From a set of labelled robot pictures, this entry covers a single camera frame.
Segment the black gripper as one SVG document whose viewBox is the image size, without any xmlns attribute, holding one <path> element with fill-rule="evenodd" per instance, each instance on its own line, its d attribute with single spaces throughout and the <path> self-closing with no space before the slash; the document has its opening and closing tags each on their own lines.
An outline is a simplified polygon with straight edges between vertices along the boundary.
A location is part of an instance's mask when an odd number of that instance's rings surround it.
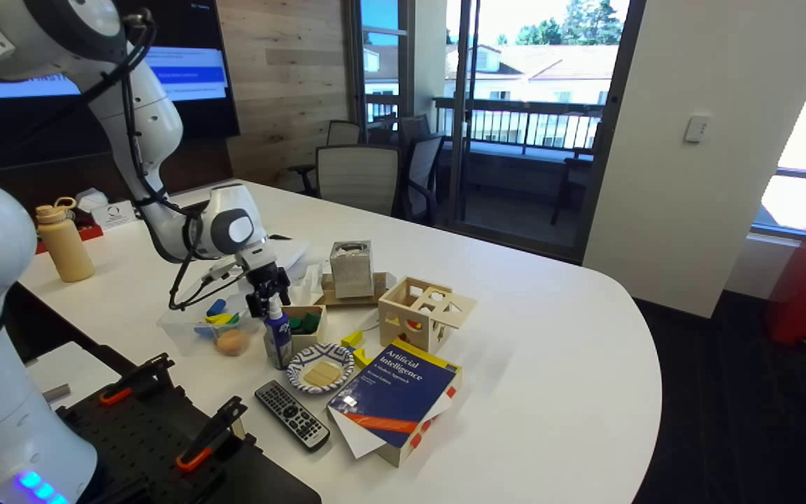
<svg viewBox="0 0 806 504">
<path fill-rule="evenodd" d="M 280 306 L 289 306 L 289 271 L 270 255 L 240 255 L 243 266 L 243 301 L 254 320 L 263 320 L 270 313 L 270 304 L 277 301 Z"/>
</svg>

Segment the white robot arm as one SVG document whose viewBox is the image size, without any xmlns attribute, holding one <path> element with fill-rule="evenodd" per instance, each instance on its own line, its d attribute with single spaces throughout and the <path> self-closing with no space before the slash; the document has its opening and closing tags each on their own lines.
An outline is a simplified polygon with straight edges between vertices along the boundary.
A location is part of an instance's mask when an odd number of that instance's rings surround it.
<svg viewBox="0 0 806 504">
<path fill-rule="evenodd" d="M 107 134 L 112 164 L 163 262 L 232 255 L 249 284 L 253 316 L 289 306 L 289 276 L 266 249 L 253 193 L 228 183 L 201 208 L 180 208 L 159 178 L 182 143 L 182 119 L 145 66 L 154 14 L 124 14 L 112 0 L 0 0 L 0 82 L 65 75 Z"/>
</svg>

